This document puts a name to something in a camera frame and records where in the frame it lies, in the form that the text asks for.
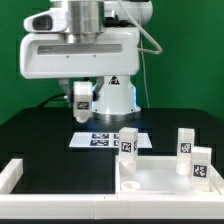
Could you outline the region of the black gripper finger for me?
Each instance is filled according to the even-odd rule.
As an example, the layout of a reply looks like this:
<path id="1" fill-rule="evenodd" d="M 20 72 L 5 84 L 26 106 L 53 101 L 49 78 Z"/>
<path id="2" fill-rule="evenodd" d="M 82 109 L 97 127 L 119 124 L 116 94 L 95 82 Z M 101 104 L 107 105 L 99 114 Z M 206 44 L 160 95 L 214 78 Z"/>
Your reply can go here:
<path id="1" fill-rule="evenodd" d="M 96 85 L 93 87 L 93 100 L 98 100 L 99 92 L 104 84 L 104 77 L 96 78 Z"/>
<path id="2" fill-rule="evenodd" d="M 68 102 L 73 101 L 73 94 L 70 88 L 70 81 L 67 78 L 63 78 L 59 80 L 59 85 L 65 93 L 66 99 Z"/>

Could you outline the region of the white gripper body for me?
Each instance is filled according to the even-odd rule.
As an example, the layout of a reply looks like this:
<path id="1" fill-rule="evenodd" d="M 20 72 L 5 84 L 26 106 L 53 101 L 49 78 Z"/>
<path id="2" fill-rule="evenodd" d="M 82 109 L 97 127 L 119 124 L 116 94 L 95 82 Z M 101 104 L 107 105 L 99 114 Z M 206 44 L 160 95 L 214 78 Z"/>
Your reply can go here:
<path id="1" fill-rule="evenodd" d="M 28 34 L 20 46 L 20 73 L 27 79 L 135 75 L 137 28 L 107 28 L 93 44 L 66 44 L 62 34 Z"/>

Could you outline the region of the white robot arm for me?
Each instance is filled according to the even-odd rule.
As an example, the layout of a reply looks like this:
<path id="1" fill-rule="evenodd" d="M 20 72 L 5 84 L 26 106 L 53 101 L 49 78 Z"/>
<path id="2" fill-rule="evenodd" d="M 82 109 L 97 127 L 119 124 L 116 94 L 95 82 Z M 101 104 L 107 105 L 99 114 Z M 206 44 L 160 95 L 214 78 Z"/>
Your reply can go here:
<path id="1" fill-rule="evenodd" d="M 152 3 L 126 0 L 50 0 L 49 10 L 24 20 L 20 73 L 57 79 L 73 116 L 123 118 L 140 110 L 131 77 L 140 67 L 140 27 Z"/>

